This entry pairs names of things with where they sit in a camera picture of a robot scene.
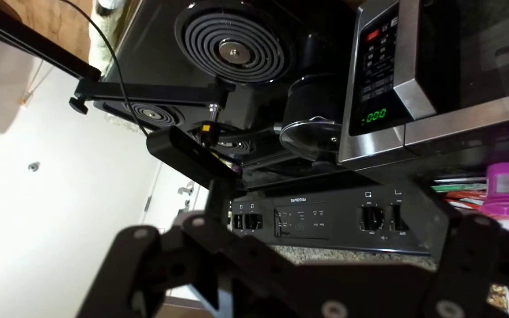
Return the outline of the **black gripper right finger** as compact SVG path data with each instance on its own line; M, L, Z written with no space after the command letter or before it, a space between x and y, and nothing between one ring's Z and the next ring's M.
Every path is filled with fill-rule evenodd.
M494 284L509 289L509 231L485 213L462 213L418 179L421 194L448 218L439 264L423 301L425 318L508 318L488 301Z

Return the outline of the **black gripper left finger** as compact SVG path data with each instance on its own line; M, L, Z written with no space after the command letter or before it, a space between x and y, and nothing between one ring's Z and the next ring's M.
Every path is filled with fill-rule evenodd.
M154 318L179 285L193 287L216 318L349 318L331 266L299 266L227 227L223 213L236 194L232 181L213 179L207 208L170 231L123 229L77 318Z

